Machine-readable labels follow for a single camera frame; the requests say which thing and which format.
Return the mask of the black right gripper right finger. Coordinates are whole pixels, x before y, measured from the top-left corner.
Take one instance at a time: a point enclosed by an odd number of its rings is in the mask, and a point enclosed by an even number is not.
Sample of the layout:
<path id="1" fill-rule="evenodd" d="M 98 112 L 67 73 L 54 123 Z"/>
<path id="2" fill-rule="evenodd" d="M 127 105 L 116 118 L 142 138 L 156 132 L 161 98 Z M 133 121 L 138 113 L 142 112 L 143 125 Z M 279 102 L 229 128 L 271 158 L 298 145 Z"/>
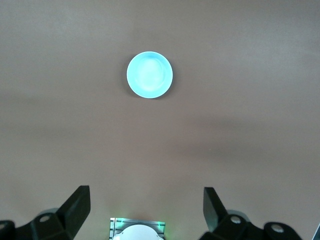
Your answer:
<path id="1" fill-rule="evenodd" d="M 203 215 L 208 227 L 201 240 L 300 240 L 300 235 L 282 222 L 255 226 L 246 214 L 227 210 L 213 187 L 203 190 Z"/>

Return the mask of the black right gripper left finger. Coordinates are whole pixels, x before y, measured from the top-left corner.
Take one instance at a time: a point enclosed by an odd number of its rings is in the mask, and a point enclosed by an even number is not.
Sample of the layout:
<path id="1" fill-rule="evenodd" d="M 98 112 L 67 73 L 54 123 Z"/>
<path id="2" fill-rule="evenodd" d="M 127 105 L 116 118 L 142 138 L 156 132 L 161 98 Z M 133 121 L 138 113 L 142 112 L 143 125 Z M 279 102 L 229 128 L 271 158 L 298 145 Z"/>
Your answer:
<path id="1" fill-rule="evenodd" d="M 73 240 L 91 211 L 90 187 L 79 186 L 55 212 L 38 215 L 16 227 L 11 220 L 0 221 L 2 240 Z"/>

